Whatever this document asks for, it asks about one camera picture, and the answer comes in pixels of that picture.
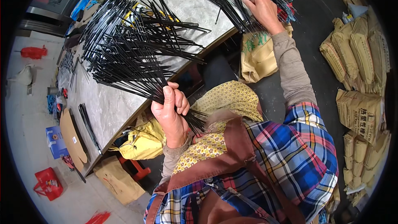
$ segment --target woman's left hand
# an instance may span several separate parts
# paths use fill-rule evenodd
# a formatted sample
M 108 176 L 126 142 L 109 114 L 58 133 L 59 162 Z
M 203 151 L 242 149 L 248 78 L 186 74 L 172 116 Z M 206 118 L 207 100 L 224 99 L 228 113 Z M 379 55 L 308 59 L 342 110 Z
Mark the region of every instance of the woman's left hand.
M 168 86 L 163 87 L 164 105 L 152 101 L 151 111 L 163 128 L 167 146 L 174 149 L 181 147 L 187 139 L 188 123 L 180 114 L 187 115 L 189 102 L 184 93 L 177 89 L 177 83 L 167 83 Z

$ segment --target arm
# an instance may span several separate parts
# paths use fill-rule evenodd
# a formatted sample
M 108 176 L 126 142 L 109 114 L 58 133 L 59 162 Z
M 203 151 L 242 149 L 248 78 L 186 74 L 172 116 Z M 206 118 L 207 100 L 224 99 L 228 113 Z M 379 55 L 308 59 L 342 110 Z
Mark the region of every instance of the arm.
M 272 35 L 273 51 L 284 91 L 286 105 L 309 101 L 316 104 L 311 81 L 301 61 L 295 41 L 290 38 L 277 17 L 277 6 L 271 0 L 242 0 L 255 18 Z
M 180 159 L 181 155 L 188 149 L 189 143 L 190 142 L 187 139 L 181 147 L 175 149 L 169 148 L 167 144 L 163 146 L 164 162 L 162 180 L 159 182 L 159 185 L 170 179 L 178 160 Z
M 296 42 L 286 31 L 273 35 L 272 42 L 286 106 L 306 101 L 316 104 L 314 90 L 296 48 Z
M 187 114 L 189 103 L 184 93 L 177 89 L 178 86 L 177 83 L 168 82 L 168 86 L 163 88 L 164 105 L 153 101 L 151 106 L 153 115 L 166 135 L 166 145 L 163 147 L 162 180 L 159 185 L 172 176 L 180 156 L 189 146 L 188 124 L 181 116 L 181 114 Z

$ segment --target red bag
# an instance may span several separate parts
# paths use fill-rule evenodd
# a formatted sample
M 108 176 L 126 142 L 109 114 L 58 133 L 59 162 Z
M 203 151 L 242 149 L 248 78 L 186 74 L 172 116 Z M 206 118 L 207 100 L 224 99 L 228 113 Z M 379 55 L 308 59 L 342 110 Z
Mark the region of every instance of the red bag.
M 51 167 L 42 170 L 41 172 L 36 172 L 35 176 L 38 183 L 33 190 L 38 195 L 44 195 L 48 197 L 50 201 L 52 201 L 58 198 L 64 191 L 64 188 L 59 182 L 57 175 Z
M 39 47 L 24 47 L 21 50 L 21 56 L 26 57 L 26 58 L 31 58 L 34 60 L 41 59 L 42 56 L 47 55 L 47 49 L 46 47 L 39 48 Z

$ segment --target woman's right hand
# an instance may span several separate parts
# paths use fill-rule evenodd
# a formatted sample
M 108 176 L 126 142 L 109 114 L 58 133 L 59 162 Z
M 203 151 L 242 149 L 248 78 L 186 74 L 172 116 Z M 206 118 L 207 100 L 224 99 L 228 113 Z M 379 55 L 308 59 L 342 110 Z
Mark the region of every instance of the woman's right hand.
M 278 7 L 274 2 L 271 0 L 242 0 L 242 2 L 271 35 L 285 31 L 285 28 L 278 20 Z

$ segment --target red stool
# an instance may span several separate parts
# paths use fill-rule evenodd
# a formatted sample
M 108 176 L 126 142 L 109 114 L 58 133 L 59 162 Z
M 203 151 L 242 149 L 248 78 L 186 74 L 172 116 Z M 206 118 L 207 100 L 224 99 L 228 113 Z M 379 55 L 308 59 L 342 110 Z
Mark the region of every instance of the red stool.
M 142 178 L 144 178 L 147 174 L 150 173 L 150 168 L 147 167 L 143 169 L 141 165 L 136 161 L 136 160 L 131 160 L 131 159 L 125 159 L 124 157 L 120 156 L 118 157 L 119 162 L 123 165 L 126 161 L 131 161 L 131 163 L 134 165 L 134 167 L 137 169 L 137 173 L 135 175 L 132 175 L 131 177 L 134 179 L 134 181 L 138 182 Z

